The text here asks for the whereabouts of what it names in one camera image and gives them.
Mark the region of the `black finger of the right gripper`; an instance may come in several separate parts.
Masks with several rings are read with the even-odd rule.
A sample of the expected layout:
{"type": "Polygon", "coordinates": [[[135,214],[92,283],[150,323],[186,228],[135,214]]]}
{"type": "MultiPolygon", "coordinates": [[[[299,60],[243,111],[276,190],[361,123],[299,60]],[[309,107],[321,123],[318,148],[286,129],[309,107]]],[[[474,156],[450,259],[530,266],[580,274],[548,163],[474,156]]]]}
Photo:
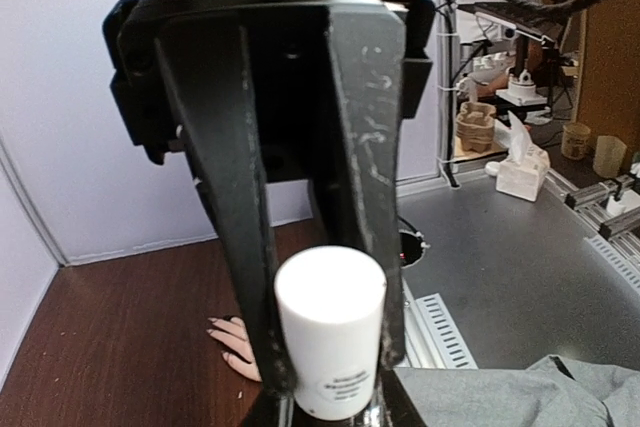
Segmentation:
{"type": "Polygon", "coordinates": [[[272,392],[290,392],[296,374],[275,305],[278,261],[246,31],[236,24],[169,24],[155,48],[262,380],[272,392]]]}
{"type": "Polygon", "coordinates": [[[334,5],[326,38],[347,227],[386,276],[379,364],[394,367],[406,352],[396,197],[405,27],[385,5],[334,5]]]}

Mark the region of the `white capped nail polish bottle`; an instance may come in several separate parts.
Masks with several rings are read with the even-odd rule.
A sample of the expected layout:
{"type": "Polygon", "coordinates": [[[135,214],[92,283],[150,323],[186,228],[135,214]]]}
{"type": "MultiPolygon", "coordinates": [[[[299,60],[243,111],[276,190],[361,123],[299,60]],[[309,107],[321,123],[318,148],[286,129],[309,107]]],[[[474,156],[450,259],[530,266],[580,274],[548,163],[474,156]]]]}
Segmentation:
{"type": "Polygon", "coordinates": [[[370,402],[355,416],[337,421],[317,419],[296,406],[291,425],[293,427],[380,427],[385,422],[385,407],[370,402]]]}

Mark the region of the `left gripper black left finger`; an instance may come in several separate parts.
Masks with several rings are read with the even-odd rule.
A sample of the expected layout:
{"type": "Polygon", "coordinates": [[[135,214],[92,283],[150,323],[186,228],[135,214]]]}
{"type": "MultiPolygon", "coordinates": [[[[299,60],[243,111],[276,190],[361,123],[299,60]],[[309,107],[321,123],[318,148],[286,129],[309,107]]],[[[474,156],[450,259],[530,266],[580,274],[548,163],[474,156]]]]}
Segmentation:
{"type": "Polygon", "coordinates": [[[294,410],[295,401],[291,394],[276,395],[262,390],[240,422],[240,426],[292,427],[294,410]]]}

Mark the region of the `white cap with black brush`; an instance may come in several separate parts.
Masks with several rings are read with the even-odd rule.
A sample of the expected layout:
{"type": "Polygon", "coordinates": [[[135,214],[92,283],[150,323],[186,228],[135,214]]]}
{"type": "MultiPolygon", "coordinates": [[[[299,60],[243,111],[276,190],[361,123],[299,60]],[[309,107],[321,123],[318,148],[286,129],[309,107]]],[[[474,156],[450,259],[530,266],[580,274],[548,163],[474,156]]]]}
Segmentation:
{"type": "Polygon", "coordinates": [[[287,259],[274,280],[293,395],[308,415],[342,421],[370,402],[387,281],[369,255],[321,246],[287,259]]]}

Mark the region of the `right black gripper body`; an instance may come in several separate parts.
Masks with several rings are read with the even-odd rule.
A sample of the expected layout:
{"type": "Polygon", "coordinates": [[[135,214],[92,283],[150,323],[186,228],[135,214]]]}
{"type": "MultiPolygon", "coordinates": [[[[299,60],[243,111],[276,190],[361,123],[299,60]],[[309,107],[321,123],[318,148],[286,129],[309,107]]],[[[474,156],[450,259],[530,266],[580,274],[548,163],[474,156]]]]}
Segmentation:
{"type": "MultiPolygon", "coordinates": [[[[162,165],[178,150],[173,119],[154,51],[154,41],[172,20],[229,14],[248,34],[259,136],[265,149],[291,151],[300,144],[302,102],[315,101],[315,61],[327,5],[355,0],[120,0],[103,22],[115,68],[111,91],[134,145],[162,165]]],[[[370,4],[374,0],[362,0],[370,4]]],[[[433,21],[432,0],[379,0],[405,25],[402,58],[402,119],[416,116],[433,62],[426,46],[433,21]]]]}

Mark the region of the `person's bare hand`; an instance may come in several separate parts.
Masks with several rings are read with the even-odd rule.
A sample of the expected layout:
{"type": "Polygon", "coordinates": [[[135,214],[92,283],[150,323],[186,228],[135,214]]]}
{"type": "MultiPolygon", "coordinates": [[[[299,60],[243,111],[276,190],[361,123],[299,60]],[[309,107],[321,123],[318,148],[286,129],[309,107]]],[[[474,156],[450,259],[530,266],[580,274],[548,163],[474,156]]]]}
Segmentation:
{"type": "Polygon", "coordinates": [[[222,348],[225,363],[242,377],[260,383],[259,368],[244,321],[238,316],[209,317],[207,334],[222,348]]]}

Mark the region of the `grey sleeved forearm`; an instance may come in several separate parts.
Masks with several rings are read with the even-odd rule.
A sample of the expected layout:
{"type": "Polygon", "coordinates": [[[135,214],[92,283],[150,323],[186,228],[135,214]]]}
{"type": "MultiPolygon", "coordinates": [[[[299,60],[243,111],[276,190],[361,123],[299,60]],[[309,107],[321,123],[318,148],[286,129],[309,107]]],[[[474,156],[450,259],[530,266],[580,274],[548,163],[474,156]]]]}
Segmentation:
{"type": "Polygon", "coordinates": [[[548,355],[524,370],[396,370],[428,426],[637,426],[639,372],[548,355]]]}

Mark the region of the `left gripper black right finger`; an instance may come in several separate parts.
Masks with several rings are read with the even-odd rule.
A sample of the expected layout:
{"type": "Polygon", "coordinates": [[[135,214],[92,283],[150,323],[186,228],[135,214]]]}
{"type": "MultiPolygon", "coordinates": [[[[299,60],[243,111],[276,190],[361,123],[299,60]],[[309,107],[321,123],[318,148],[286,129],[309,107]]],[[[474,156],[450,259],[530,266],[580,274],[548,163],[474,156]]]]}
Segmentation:
{"type": "Polygon", "coordinates": [[[426,427],[395,371],[381,370],[377,377],[378,404],[384,427],[426,427]]]}

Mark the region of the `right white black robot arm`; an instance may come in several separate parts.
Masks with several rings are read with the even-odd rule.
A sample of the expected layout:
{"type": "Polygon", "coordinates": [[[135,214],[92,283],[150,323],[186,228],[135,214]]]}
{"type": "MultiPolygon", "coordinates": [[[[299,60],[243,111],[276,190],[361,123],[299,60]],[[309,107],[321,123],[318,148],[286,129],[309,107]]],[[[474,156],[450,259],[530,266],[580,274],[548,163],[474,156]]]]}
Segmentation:
{"type": "Polygon", "coordinates": [[[184,152],[220,237],[266,389],[301,382],[275,302],[271,182],[308,180],[327,239],[387,280],[375,366],[405,353],[400,126],[432,63],[432,0],[120,0],[103,33],[132,142],[184,152]]]}

